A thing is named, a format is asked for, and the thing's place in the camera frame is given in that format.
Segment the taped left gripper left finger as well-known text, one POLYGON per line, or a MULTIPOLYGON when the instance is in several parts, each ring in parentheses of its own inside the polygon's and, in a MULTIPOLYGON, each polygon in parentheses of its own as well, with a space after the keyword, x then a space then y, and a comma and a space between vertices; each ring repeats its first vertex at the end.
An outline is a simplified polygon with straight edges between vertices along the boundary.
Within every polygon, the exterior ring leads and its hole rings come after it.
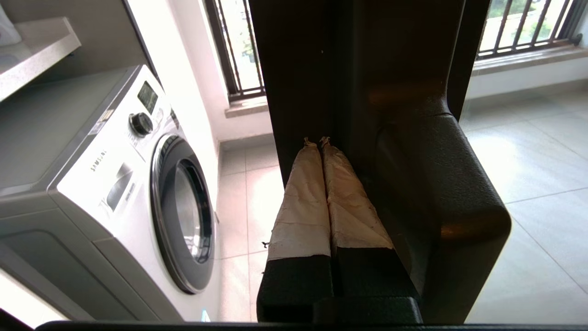
POLYGON ((318 146, 297 153, 271 230, 256 300, 259 322, 311 322, 333 296, 331 227, 318 146))

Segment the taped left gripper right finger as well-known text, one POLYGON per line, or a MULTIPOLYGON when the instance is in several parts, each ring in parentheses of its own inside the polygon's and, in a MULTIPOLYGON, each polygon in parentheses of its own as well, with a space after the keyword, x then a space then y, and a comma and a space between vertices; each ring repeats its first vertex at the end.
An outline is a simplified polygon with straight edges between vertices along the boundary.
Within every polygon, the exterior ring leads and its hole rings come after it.
POLYGON ((321 139, 338 289, 345 297, 419 294, 344 153, 321 139))

